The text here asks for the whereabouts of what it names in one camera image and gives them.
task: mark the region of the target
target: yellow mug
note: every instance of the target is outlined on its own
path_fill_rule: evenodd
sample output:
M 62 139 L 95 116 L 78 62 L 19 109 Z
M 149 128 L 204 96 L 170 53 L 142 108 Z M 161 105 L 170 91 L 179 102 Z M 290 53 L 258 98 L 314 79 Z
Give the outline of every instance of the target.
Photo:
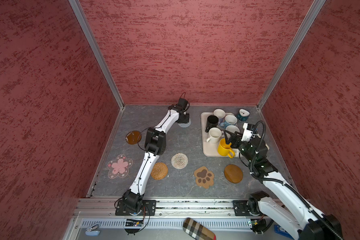
M 220 140 L 219 147 L 217 148 L 217 151 L 221 156 L 229 156 L 230 158 L 233 158 L 235 156 L 235 152 L 230 147 L 232 143 L 229 145 L 225 143 L 225 138 Z

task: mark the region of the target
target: blue mug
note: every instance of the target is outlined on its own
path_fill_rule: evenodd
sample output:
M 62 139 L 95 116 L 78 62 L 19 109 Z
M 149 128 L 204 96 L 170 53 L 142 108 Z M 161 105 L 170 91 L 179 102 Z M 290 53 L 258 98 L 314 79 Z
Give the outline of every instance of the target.
M 226 128 L 230 125 L 235 125 L 237 123 L 237 118 L 234 115 L 226 115 L 225 121 L 220 124 L 220 127 Z
M 240 109 L 236 117 L 240 122 L 245 122 L 248 120 L 250 113 L 245 109 Z

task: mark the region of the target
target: clock face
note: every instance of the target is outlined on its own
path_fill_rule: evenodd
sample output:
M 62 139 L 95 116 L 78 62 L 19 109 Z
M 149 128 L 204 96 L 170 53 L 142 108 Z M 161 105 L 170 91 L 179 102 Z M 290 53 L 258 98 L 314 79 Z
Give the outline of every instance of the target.
M 245 109 L 240 109 L 239 113 L 243 117 L 249 116 L 249 112 Z

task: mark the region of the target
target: black mug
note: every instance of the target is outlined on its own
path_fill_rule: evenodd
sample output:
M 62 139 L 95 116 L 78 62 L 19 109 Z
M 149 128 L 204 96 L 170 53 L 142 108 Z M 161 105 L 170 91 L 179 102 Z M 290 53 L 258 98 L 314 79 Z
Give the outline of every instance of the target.
M 216 117 L 215 115 L 210 115 L 207 119 L 206 119 L 206 128 L 205 128 L 205 132 L 209 132 L 209 130 L 212 127 L 217 127 L 217 123 L 219 122 L 219 118 Z

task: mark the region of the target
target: textured red wall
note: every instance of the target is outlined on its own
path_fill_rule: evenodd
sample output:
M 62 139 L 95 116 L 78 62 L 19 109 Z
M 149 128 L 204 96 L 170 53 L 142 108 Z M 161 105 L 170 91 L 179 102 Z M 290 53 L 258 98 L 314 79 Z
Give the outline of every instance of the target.
M 257 104 L 312 0 L 81 0 L 128 104 Z
M 298 189 L 360 239 L 360 0 L 327 0 L 264 106 Z
M 61 239 L 117 108 L 67 0 L 0 1 L 0 239 Z

